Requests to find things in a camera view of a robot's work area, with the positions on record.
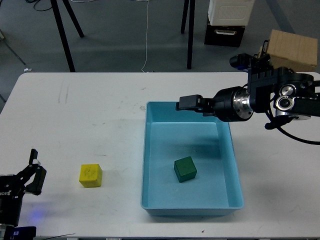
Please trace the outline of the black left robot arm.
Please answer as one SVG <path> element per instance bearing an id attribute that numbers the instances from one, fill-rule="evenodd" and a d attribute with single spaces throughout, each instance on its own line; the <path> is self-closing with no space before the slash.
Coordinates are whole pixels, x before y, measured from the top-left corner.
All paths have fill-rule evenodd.
<path id="1" fill-rule="evenodd" d="M 42 193 L 47 174 L 37 161 L 38 151 L 31 149 L 28 165 L 17 174 L 0 176 L 0 238 L 10 238 L 19 224 L 23 197 L 25 194 L 38 196 Z"/>

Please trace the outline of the black left gripper wide finger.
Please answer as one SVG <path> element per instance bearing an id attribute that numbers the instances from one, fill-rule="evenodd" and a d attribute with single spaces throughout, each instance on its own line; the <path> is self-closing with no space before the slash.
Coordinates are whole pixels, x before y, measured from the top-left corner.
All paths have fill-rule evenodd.
<path id="1" fill-rule="evenodd" d="M 47 171 L 42 167 L 38 166 L 35 169 L 35 175 L 33 181 L 25 187 L 24 192 L 26 194 L 32 194 L 38 196 L 42 193 L 45 177 Z"/>

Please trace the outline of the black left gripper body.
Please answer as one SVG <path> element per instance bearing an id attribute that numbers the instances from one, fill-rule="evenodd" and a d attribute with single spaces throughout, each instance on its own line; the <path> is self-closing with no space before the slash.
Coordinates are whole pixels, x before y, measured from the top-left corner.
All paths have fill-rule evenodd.
<path id="1" fill-rule="evenodd" d="M 31 179 L 31 177 L 36 174 L 37 169 L 37 164 L 29 164 L 25 169 L 23 169 L 17 174 L 1 175 L 0 197 L 22 197 L 25 193 L 37 195 L 37 187 L 33 186 L 35 180 L 33 180 L 30 184 L 26 185 L 26 183 Z"/>

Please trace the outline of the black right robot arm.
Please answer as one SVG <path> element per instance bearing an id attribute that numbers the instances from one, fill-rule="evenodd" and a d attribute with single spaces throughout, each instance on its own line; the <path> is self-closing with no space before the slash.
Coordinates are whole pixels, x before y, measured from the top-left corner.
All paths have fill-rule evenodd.
<path id="1" fill-rule="evenodd" d="M 223 122 L 244 122 L 253 113 L 264 113 L 269 119 L 265 129 L 277 129 L 298 142 L 319 145 L 319 141 L 296 137 L 282 128 L 293 120 L 320 115 L 320 94 L 316 92 L 319 81 L 288 67 L 274 68 L 267 53 L 260 57 L 238 54 L 230 58 L 229 64 L 247 72 L 247 84 L 222 89 L 213 98 L 198 94 L 182 96 L 175 109 L 217 117 Z"/>

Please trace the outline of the black right gripper thin finger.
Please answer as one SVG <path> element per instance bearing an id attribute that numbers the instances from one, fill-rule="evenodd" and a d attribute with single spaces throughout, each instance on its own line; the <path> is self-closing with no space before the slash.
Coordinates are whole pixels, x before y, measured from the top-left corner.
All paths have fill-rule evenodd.
<path id="1" fill-rule="evenodd" d="M 204 117 L 214 117 L 215 111 L 213 109 L 213 100 L 211 98 L 201 98 L 198 101 L 199 112 L 202 113 Z"/>

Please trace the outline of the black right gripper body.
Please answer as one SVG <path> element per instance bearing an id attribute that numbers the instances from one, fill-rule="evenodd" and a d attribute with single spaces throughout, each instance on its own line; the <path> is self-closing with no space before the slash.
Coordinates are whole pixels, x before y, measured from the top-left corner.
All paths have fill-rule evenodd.
<path id="1" fill-rule="evenodd" d="M 245 122 L 254 113 L 250 106 L 250 94 L 241 86 L 220 90 L 213 97 L 213 111 L 223 122 Z"/>

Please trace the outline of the black right gripper wide finger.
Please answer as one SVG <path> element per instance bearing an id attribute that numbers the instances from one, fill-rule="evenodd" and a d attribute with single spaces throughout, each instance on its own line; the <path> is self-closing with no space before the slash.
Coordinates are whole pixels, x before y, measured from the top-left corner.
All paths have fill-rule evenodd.
<path id="1" fill-rule="evenodd" d="M 200 112 L 202 110 L 202 98 L 199 94 L 181 96 L 175 105 L 175 110 Z"/>

